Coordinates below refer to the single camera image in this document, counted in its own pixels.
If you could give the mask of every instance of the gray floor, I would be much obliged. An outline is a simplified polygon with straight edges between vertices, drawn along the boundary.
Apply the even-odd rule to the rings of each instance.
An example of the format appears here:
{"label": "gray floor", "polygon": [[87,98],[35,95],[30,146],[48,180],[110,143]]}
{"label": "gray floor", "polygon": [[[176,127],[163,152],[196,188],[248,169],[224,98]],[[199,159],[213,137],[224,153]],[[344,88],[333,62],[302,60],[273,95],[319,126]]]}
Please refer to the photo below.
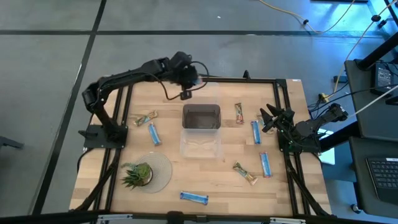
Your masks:
{"label": "gray floor", "polygon": [[[100,6],[100,0],[27,2],[0,1],[0,30],[91,30]],[[310,0],[267,2],[305,16],[319,30],[330,27],[348,6]],[[373,2],[377,12],[384,7],[382,1]],[[355,4],[333,31],[362,31],[369,25],[371,15],[367,5]],[[386,31],[394,32],[396,26],[391,24],[385,26]],[[292,16],[257,1],[245,0],[113,0],[106,3],[99,29],[303,30]],[[240,77],[247,69],[252,77],[302,79],[310,104],[316,101],[319,92],[331,92],[331,79],[357,40],[350,36],[97,35],[80,91],[102,75],[136,68],[146,60],[171,57],[182,50],[205,63],[212,75]],[[87,35],[0,35],[0,135],[25,143],[21,151],[4,147],[0,152],[2,217],[29,212],[87,41]],[[350,58],[366,56],[383,41],[378,36],[365,37]],[[350,97],[339,103],[348,113],[353,112]],[[76,162],[83,145],[77,131],[85,128],[88,118],[79,95],[46,199],[45,213],[68,209]],[[326,128],[336,131],[352,121]],[[335,215],[394,222],[351,212],[348,206],[355,203],[352,185],[326,180],[326,187]]]}

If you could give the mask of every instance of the potted plant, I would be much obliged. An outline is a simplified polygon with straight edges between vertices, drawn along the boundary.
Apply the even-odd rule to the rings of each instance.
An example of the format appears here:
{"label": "potted plant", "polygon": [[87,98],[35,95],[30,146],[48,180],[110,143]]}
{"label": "potted plant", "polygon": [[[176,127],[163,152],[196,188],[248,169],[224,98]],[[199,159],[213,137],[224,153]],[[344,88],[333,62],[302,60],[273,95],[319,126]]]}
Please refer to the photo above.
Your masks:
{"label": "potted plant", "polygon": [[126,170],[127,177],[122,178],[123,184],[126,184],[126,187],[134,189],[137,186],[145,186],[152,180],[153,172],[146,162],[138,165],[125,163],[122,165],[123,167],[129,168]]}

